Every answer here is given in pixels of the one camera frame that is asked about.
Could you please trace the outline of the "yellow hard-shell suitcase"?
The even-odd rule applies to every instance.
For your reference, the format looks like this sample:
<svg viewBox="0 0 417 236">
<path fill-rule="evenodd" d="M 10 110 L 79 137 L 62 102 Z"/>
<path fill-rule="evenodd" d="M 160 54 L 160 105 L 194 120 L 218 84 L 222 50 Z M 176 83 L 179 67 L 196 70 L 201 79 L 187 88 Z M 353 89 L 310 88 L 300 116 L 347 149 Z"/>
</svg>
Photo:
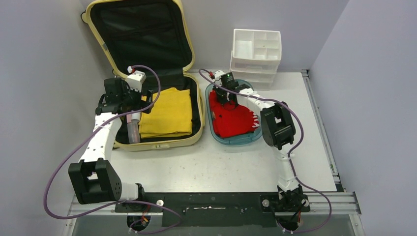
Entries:
<svg viewBox="0 0 417 236">
<path fill-rule="evenodd" d="M 128 75 L 139 64 L 146 73 L 144 90 L 176 88 L 190 92 L 190 134 L 141 138 L 130 144 L 127 125 L 116 135 L 115 148 L 125 151 L 189 146 L 196 143 L 205 125 L 205 109 L 199 82 L 188 71 L 195 54 L 179 0 L 96 0 L 81 15 L 100 44 L 113 73 Z"/>
</svg>

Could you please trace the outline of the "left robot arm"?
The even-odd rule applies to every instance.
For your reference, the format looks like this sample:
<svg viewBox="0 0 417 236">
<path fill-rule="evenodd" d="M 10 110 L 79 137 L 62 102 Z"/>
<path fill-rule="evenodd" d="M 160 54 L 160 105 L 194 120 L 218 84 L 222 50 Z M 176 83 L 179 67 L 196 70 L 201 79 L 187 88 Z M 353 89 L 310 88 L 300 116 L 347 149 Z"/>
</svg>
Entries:
<svg viewBox="0 0 417 236">
<path fill-rule="evenodd" d="M 121 114 L 144 109 L 150 113 L 152 91 L 142 100 L 144 75 L 127 79 L 110 78 L 104 81 L 105 93 L 95 109 L 94 136 L 90 139 L 79 162 L 71 163 L 69 177 L 80 204 L 128 201 L 134 211 L 147 206 L 147 198 L 139 183 L 122 182 L 110 163 L 117 133 L 122 126 Z"/>
</svg>

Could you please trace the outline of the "red white striped garment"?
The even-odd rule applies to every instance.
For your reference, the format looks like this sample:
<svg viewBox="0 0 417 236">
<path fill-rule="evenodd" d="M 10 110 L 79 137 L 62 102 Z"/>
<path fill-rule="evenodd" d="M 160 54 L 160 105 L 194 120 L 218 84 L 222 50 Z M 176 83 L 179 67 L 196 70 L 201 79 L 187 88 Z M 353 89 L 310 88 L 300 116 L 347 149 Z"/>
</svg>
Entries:
<svg viewBox="0 0 417 236">
<path fill-rule="evenodd" d="M 257 115 L 248 108 L 234 102 L 222 105 L 215 91 L 208 98 L 213 130 L 221 138 L 251 133 L 260 127 Z"/>
</svg>

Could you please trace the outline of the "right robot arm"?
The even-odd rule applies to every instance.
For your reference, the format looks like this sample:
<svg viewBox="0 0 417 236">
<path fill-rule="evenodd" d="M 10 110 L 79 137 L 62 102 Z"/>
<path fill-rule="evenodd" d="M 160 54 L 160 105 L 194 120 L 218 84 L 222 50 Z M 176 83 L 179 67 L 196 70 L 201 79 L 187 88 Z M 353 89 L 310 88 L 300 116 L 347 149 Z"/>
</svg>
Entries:
<svg viewBox="0 0 417 236">
<path fill-rule="evenodd" d="M 231 72 L 218 74 L 221 85 L 215 86 L 220 102 L 232 102 L 255 113 L 265 143 L 274 148 L 278 168 L 278 200 L 269 206 L 286 212 L 300 212 L 307 206 L 302 188 L 293 173 L 289 149 L 294 142 L 296 128 L 290 112 L 276 102 L 267 101 L 250 86 L 239 83 Z"/>
</svg>

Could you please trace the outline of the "teal transparent plastic tray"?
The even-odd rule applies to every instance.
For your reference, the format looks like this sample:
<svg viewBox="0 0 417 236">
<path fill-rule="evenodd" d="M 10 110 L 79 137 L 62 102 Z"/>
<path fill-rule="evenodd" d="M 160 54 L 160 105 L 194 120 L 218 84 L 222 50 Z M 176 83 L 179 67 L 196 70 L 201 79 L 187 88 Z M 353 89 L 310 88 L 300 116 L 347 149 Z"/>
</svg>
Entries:
<svg viewBox="0 0 417 236">
<path fill-rule="evenodd" d="M 258 140 L 259 138 L 262 137 L 262 129 L 261 127 L 258 127 L 254 132 L 251 133 L 246 133 L 246 134 L 242 134 L 242 135 L 237 135 L 237 136 L 233 136 L 233 137 L 229 137 L 229 138 L 221 138 L 220 136 L 216 135 L 214 130 L 213 130 L 213 125 L 212 125 L 212 114 L 210 112 L 209 109 L 209 93 L 211 91 L 213 91 L 214 86 L 213 85 L 209 85 L 206 87 L 205 90 L 205 97 L 206 97 L 206 106 L 207 106 L 207 111 L 208 111 L 208 125 L 211 131 L 211 134 L 213 136 L 213 138 L 218 141 L 219 143 L 223 144 L 223 145 L 227 145 L 227 146 L 236 146 L 236 145 L 246 145 L 249 143 L 252 143 L 256 140 Z"/>
</svg>

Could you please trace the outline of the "yellow garment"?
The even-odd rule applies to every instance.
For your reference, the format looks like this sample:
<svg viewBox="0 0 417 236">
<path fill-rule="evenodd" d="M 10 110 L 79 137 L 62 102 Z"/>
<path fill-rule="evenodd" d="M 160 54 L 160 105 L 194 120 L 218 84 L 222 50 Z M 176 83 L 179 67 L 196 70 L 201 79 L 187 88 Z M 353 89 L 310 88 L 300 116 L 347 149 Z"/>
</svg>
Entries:
<svg viewBox="0 0 417 236">
<path fill-rule="evenodd" d="M 190 90 L 168 88 L 149 114 L 143 113 L 139 122 L 141 138 L 171 138 L 192 133 L 192 103 Z"/>
</svg>

